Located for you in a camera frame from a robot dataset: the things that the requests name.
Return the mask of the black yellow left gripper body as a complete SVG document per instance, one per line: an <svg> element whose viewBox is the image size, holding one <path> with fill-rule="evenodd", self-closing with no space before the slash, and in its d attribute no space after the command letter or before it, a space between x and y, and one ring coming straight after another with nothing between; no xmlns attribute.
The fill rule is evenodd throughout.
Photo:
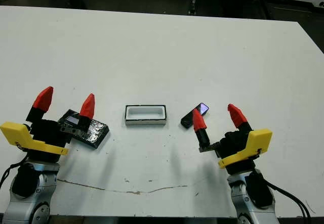
<svg viewBox="0 0 324 224"><path fill-rule="evenodd" d="M10 145L28 153L29 158L44 162L57 162L68 154L65 145L73 136L88 131L88 124L68 126L54 120L26 120L24 124L6 121L1 132Z"/></svg>

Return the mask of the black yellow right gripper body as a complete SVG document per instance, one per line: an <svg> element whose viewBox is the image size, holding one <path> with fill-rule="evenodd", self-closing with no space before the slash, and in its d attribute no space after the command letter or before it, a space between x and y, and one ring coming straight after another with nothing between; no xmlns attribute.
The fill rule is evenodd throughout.
<svg viewBox="0 0 324 224"><path fill-rule="evenodd" d="M268 151L272 132L268 129L250 132L231 131L214 144L210 143L205 129L199 130L199 151L214 151L219 158L218 165L229 175L252 171L254 160Z"/></svg>

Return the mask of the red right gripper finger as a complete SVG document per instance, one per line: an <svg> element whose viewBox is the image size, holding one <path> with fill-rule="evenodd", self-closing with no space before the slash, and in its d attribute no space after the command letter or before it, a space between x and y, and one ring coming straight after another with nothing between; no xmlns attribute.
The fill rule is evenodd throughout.
<svg viewBox="0 0 324 224"><path fill-rule="evenodd" d="M227 110L230 114L230 118L235 128L237 129L236 131L231 132L231 134L238 136L248 136L248 134L252 131L252 128L247 118L242 113L241 109L233 104L229 104Z"/></svg>
<svg viewBox="0 0 324 224"><path fill-rule="evenodd" d="M202 115L200 114L200 112L197 109L194 109L192 111L192 122L193 122L194 132L197 136L199 145L200 146L209 146L210 139L206 132L207 126L205 124L205 121L204 121Z"/></svg>

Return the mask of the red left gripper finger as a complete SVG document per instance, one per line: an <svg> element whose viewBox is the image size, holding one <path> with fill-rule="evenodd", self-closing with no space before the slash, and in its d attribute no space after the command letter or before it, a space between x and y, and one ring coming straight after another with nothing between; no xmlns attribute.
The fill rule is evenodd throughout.
<svg viewBox="0 0 324 224"><path fill-rule="evenodd" d="M82 131L87 131L95 111L95 96L93 93L89 94L84 101L79 113L79 121L77 127Z"/></svg>
<svg viewBox="0 0 324 224"><path fill-rule="evenodd" d="M43 118L51 105L53 92L54 88L49 86L39 93L26 117L27 122L34 123Z"/></svg>

